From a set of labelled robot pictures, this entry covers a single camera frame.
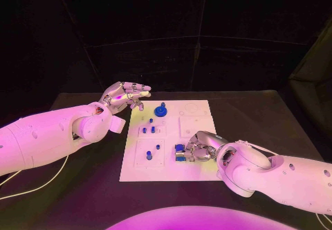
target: small blue piece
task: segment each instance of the small blue piece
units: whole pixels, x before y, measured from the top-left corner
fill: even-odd
[[[149,160],[149,161],[152,160],[152,154],[150,154],[150,151],[148,151],[148,160]]]
[[[185,152],[185,145],[175,145],[175,152]]]
[[[158,117],[162,117],[162,116],[165,116],[168,114],[168,109],[166,109],[165,106],[166,105],[165,105],[165,102],[163,102],[162,105],[158,106],[156,109],[155,109],[155,114],[156,114]]]
[[[175,157],[176,161],[185,161],[185,157]]]

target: dark table surface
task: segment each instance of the dark table surface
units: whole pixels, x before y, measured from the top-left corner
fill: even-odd
[[[99,101],[101,93],[62,93],[52,110]],[[247,140],[282,155],[322,160],[276,91],[156,92],[145,100],[208,100],[215,129],[228,141]],[[303,229],[322,229],[315,214],[275,202],[256,192],[237,195],[221,181],[119,182],[132,110],[123,133],[70,155],[51,184],[34,193],[0,200],[0,229],[103,230],[130,216],[172,206],[237,209]],[[0,196],[39,187],[57,174],[64,159],[25,170],[3,186]]]

